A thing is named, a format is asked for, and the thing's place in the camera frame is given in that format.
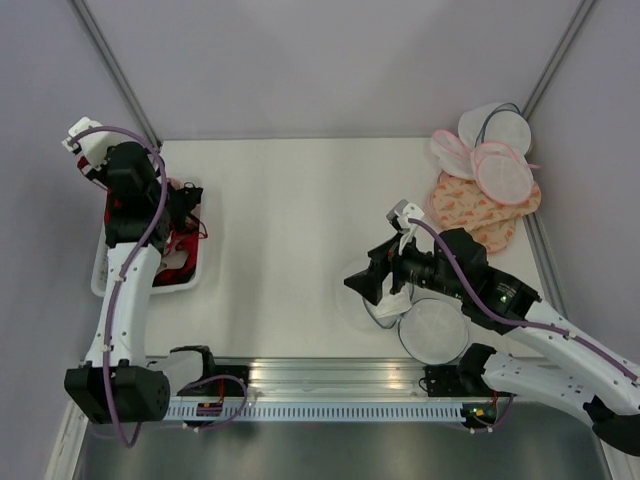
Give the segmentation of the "red bra from bag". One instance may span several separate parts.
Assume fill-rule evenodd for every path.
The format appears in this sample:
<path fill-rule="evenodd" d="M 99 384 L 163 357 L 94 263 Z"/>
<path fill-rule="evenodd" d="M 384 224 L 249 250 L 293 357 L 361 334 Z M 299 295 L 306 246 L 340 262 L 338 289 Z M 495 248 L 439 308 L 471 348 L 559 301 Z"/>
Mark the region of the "red bra from bag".
<path fill-rule="evenodd" d="M 160 199 L 161 177 L 146 150 L 133 142 L 111 150 L 97 167 L 81 156 L 77 167 L 107 193 L 92 274 L 92 290 L 102 296 L 109 270 L 108 249 L 118 240 L 135 243 L 144 233 Z M 154 293 L 185 290 L 197 281 L 200 242 L 208 237 L 200 219 L 203 193 L 192 182 L 167 180 L 166 207 L 150 236 L 150 242 L 162 248 Z"/>

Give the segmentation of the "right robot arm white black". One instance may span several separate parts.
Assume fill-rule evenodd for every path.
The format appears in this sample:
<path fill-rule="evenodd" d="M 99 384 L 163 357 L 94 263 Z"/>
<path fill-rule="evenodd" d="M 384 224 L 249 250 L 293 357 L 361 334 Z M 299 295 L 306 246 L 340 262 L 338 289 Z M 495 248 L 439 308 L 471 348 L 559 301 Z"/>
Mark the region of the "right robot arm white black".
<path fill-rule="evenodd" d="M 474 324 L 528 346 L 558 366 L 557 372 L 526 367 L 495 348 L 474 343 L 459 361 L 459 388 L 524 396 L 585 423 L 604 443 L 639 454 L 639 367 L 564 318 L 536 290 L 489 265 L 484 246 L 462 228 L 434 237 L 424 253 L 397 233 L 370 250 L 368 267 L 344 280 L 377 305 L 383 283 L 397 292 L 411 284 L 460 300 Z"/>

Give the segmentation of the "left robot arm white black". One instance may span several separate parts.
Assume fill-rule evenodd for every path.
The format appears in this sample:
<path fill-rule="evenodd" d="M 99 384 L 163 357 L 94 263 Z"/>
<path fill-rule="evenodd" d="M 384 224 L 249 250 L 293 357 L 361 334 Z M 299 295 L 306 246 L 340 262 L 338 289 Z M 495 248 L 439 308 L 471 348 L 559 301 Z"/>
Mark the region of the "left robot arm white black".
<path fill-rule="evenodd" d="M 163 181 L 148 151 L 134 141 L 108 148 L 97 178 L 107 189 L 104 213 L 106 288 L 100 320 L 83 363 L 64 388 L 95 424 L 158 421 L 170 384 L 145 353 L 149 300 L 156 288 L 192 281 L 204 190 Z"/>

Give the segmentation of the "right arm base black plate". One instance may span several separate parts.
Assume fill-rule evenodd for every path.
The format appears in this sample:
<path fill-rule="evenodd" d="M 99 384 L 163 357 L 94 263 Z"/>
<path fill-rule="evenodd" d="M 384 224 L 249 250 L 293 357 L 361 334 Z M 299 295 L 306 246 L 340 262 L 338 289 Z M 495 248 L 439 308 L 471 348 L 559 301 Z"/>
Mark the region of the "right arm base black plate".
<path fill-rule="evenodd" d="M 427 365 L 418 381 L 419 387 L 430 398 L 469 398 L 477 396 L 463 385 L 454 365 Z"/>

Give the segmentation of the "left arm base black plate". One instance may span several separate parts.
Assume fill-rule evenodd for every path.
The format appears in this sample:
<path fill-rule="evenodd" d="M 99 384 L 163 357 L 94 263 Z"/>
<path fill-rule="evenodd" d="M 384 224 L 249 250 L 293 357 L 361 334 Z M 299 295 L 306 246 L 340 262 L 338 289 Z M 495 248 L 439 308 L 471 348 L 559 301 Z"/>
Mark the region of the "left arm base black plate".
<path fill-rule="evenodd" d="M 173 396 L 232 397 L 243 396 L 240 386 L 248 385 L 249 368 L 243 365 L 179 364 L 165 371 Z"/>

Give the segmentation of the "white mesh laundry bag blue trim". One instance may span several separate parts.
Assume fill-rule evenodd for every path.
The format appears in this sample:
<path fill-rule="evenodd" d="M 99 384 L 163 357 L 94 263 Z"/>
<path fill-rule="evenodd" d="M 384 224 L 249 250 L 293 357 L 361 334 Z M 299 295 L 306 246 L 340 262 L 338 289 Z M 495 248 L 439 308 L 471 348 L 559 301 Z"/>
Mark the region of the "white mesh laundry bag blue trim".
<path fill-rule="evenodd" d="M 365 260 L 347 264 L 334 282 L 336 310 L 345 324 L 361 334 L 379 333 L 392 339 L 413 359 L 426 365 L 441 365 L 458 359 L 466 350 L 469 330 L 461 313 L 435 298 L 415 298 L 415 287 L 403 286 L 392 295 L 392 277 L 382 283 L 377 305 L 347 287 L 344 279 L 368 266 Z"/>

